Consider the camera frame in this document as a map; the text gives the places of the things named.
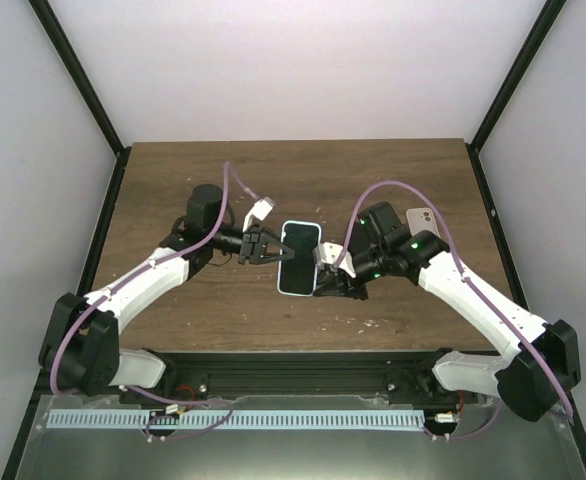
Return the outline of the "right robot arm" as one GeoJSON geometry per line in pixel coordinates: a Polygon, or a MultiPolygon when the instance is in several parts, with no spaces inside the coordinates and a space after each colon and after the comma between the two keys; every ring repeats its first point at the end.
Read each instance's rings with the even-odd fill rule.
{"type": "Polygon", "coordinates": [[[492,396],[530,422],[556,404],[571,406],[581,370],[577,334],[566,321],[550,323],[517,305],[436,233],[402,222],[387,202],[361,211],[353,232],[353,247],[324,242],[314,249],[314,296],[366,300],[368,283],[402,277],[442,300],[495,349],[492,355],[438,351],[417,378],[424,400],[438,403],[456,390],[492,396]]]}

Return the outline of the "black frame post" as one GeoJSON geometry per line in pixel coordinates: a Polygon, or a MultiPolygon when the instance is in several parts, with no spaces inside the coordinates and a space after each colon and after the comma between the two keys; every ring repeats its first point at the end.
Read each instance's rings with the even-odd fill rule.
{"type": "Polygon", "coordinates": [[[127,148],[120,139],[51,3],[46,0],[28,0],[28,4],[62,61],[110,150],[117,158],[122,157],[127,148]]]}
{"type": "Polygon", "coordinates": [[[566,0],[547,0],[544,2],[472,141],[469,143],[474,151],[480,152],[487,143],[565,5],[566,0]]]}

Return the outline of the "beige phone case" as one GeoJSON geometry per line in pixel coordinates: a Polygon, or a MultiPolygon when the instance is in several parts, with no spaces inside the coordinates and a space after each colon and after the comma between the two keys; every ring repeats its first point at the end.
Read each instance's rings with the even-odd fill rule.
{"type": "Polygon", "coordinates": [[[428,207],[407,209],[405,216],[411,239],[415,238],[422,231],[431,232],[438,238],[441,237],[437,219],[432,209],[428,207]]]}

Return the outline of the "left black frame post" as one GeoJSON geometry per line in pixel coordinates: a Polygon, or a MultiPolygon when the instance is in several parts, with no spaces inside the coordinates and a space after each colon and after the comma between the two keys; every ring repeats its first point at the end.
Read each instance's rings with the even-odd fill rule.
{"type": "Polygon", "coordinates": [[[28,4],[62,61],[110,150],[117,158],[122,157],[127,148],[120,139],[51,3],[46,0],[28,0],[28,4]]]}

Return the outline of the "right black frame post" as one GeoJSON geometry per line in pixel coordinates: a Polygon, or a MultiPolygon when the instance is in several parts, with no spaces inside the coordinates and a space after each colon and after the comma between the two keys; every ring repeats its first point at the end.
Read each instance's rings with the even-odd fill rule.
{"type": "Polygon", "coordinates": [[[547,0],[544,2],[472,141],[469,143],[474,151],[480,152],[487,143],[565,5],[566,0],[547,0]]]}

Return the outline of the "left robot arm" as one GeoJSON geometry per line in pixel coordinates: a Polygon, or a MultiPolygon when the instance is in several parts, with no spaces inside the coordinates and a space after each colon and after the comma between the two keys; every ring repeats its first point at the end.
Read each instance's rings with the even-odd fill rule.
{"type": "Polygon", "coordinates": [[[263,226],[274,202],[257,199],[237,225],[223,222],[226,192],[196,186],[185,215],[140,265],[109,285],[83,296],[66,293],[55,303],[38,362],[57,386],[94,396],[108,387],[141,387],[154,403],[169,402],[176,377],[150,350],[124,349],[120,335],[144,309],[197,275],[215,252],[241,264],[263,265],[293,258],[292,248],[263,226]]]}

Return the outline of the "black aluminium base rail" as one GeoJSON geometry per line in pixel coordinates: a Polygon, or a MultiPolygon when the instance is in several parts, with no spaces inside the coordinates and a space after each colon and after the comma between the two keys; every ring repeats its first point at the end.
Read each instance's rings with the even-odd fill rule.
{"type": "Polygon", "coordinates": [[[249,395],[380,397],[419,409],[476,400],[435,384],[436,351],[162,353],[168,369],[148,390],[168,398],[236,399],[249,395]]]}

